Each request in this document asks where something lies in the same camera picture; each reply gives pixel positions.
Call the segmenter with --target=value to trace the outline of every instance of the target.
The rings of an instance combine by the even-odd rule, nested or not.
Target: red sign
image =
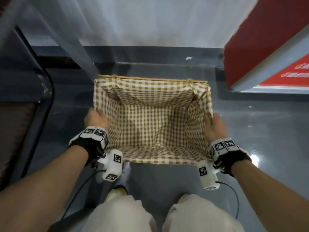
[[[259,85],[309,87],[309,54]]]

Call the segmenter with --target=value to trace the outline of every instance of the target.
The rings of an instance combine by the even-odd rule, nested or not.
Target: checkered fabric
[[[110,121],[108,149],[122,151],[126,162],[211,160],[203,136],[203,117],[213,115],[207,82],[100,75],[94,106]]]

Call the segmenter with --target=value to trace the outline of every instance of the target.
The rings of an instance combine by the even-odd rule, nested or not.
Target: leg
[[[162,232],[244,232],[242,225],[212,202],[197,195],[182,197],[174,204]]]
[[[155,232],[156,223],[140,200],[121,196],[100,204],[90,215],[83,232]]]

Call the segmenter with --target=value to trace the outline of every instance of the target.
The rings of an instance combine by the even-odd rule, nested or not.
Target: red panel
[[[259,0],[224,49],[232,86],[309,24],[309,0]]]
[[[260,85],[309,87],[309,54],[268,78]]]

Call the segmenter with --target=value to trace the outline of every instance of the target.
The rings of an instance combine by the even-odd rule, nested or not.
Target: wire
[[[96,172],[94,172],[93,174],[91,174],[91,176],[88,177],[87,180],[85,180],[85,182],[79,187],[78,191],[77,191],[76,194],[74,195],[74,197],[73,197],[73,199],[71,200],[70,204],[69,204],[68,207],[66,208],[66,211],[64,212],[64,214],[63,214],[61,220],[63,220],[64,217],[66,216],[66,214],[67,214],[69,208],[71,207],[72,203],[74,202],[75,198],[77,197],[79,191],[84,187],[84,185],[85,185],[94,175],[96,175],[96,174],[99,173],[99,172],[106,172],[106,170],[99,170],[99,171],[96,171]]]
[[[220,184],[226,185],[226,186],[230,187],[234,191],[234,193],[236,195],[236,199],[237,199],[237,212],[236,212],[236,217],[235,217],[237,219],[238,218],[238,213],[239,213],[239,200],[238,200],[238,195],[237,195],[236,191],[234,190],[233,187],[231,187],[230,185],[228,185],[228,184],[226,184],[224,182],[216,182],[216,183],[220,183]]]

